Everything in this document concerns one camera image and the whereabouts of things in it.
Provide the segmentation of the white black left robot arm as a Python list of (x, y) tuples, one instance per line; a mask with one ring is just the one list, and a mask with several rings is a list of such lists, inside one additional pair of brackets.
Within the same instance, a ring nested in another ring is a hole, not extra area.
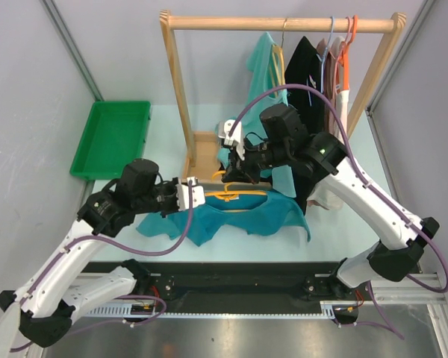
[(164, 181), (156, 163), (135, 159), (120, 178), (90, 195), (77, 219), (42, 268), (22, 287), (0, 293), (0, 353), (14, 352), (15, 332), (31, 344), (47, 348), (64, 337), (89, 311), (115, 298), (142, 298), (150, 289), (150, 273), (136, 260), (126, 260), (107, 276), (71, 288), (82, 269), (106, 244), (122, 250), (115, 238), (137, 215), (165, 216), (186, 210), (190, 215), (205, 201), (195, 178)]

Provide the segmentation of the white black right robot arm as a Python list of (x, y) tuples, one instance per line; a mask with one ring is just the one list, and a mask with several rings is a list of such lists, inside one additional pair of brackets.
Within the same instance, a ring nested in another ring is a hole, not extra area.
[(406, 277), (438, 232), (439, 223), (410, 213), (381, 192), (342, 142), (327, 132), (310, 134), (294, 108), (275, 104), (261, 113), (260, 120), (267, 137), (257, 145), (250, 143), (235, 121), (219, 124), (220, 142), (230, 151), (222, 181), (257, 184), (261, 171), (290, 166), (310, 186), (336, 194), (368, 223), (379, 241), (340, 262), (329, 281), (336, 298), (347, 299), (357, 286), (377, 276), (393, 282)]

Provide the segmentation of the yellow plastic hanger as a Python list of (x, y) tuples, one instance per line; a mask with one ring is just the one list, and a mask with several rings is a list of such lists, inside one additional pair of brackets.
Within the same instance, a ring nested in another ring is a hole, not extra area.
[(257, 209), (268, 202), (268, 192), (260, 189), (248, 189), (243, 183), (222, 183), (223, 170), (204, 179), (205, 204), (212, 210), (223, 213), (242, 213)]

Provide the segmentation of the teal blue t shirt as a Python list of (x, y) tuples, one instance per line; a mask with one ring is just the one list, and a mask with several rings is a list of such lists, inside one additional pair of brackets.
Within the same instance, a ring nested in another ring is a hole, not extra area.
[[(177, 239), (186, 224), (186, 212), (169, 214), (164, 218), (159, 213), (150, 213), (139, 223), (137, 232), (146, 237), (167, 235), (170, 239)], [(201, 246), (212, 240), (225, 225), (259, 236), (273, 235), (283, 227), (301, 227), (306, 239), (311, 239), (299, 205), (292, 198), (274, 191), (266, 195), (240, 195), (230, 201), (208, 196), (205, 203), (193, 211), (187, 238), (194, 245)]]

